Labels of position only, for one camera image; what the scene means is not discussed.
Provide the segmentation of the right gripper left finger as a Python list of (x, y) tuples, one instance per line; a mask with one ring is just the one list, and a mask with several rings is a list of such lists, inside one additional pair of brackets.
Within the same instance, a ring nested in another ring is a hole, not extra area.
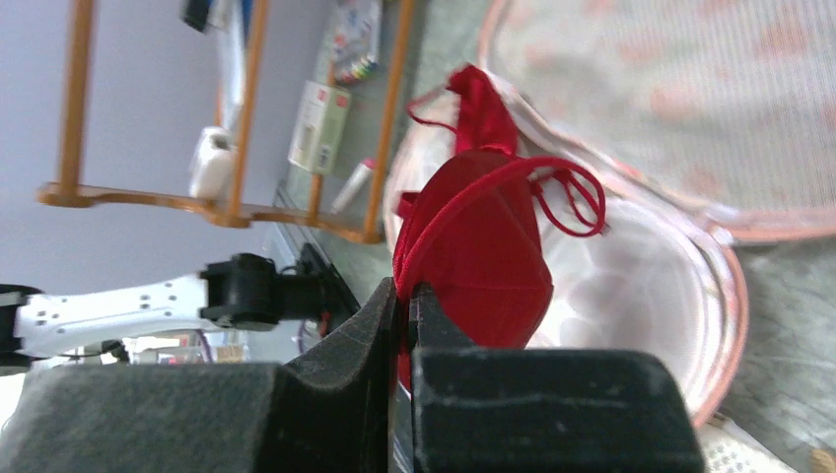
[(394, 286), (286, 364), (76, 366), (35, 378), (5, 472), (384, 472)]

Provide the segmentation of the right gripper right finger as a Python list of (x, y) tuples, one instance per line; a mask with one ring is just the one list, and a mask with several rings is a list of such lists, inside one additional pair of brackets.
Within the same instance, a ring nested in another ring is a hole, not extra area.
[(417, 472), (701, 472), (676, 382), (630, 350), (489, 349), (432, 288), (408, 306)]

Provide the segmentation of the red bra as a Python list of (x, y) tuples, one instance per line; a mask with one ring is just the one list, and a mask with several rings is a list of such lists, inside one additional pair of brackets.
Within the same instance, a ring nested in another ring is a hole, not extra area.
[(521, 349), (542, 321), (553, 283), (537, 219), (555, 221), (543, 185), (556, 182), (579, 221), (571, 237), (605, 227), (599, 180), (564, 158), (523, 158), (518, 129), (489, 76), (467, 65), (447, 88), (459, 110), (452, 156), (419, 191), (401, 195), (392, 258), (397, 297), (428, 284), (445, 315), (475, 344)]

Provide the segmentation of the floral mesh laundry bag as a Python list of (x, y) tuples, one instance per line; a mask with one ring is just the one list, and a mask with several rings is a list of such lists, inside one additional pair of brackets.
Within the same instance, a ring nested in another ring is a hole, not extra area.
[(607, 195), (603, 236), (539, 219), (554, 292), (529, 346), (651, 353), (706, 423), (748, 329), (734, 248), (835, 232), (834, 3), (496, 1), (476, 63), (521, 154)]

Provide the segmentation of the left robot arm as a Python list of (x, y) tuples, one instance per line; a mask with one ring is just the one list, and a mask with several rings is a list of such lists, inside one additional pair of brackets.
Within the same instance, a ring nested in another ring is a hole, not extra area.
[(81, 295), (2, 285), (1, 373), (24, 373), (79, 347), (159, 332), (270, 331), (301, 320), (327, 335), (359, 307), (338, 272), (316, 253), (286, 269), (239, 253), (197, 273)]

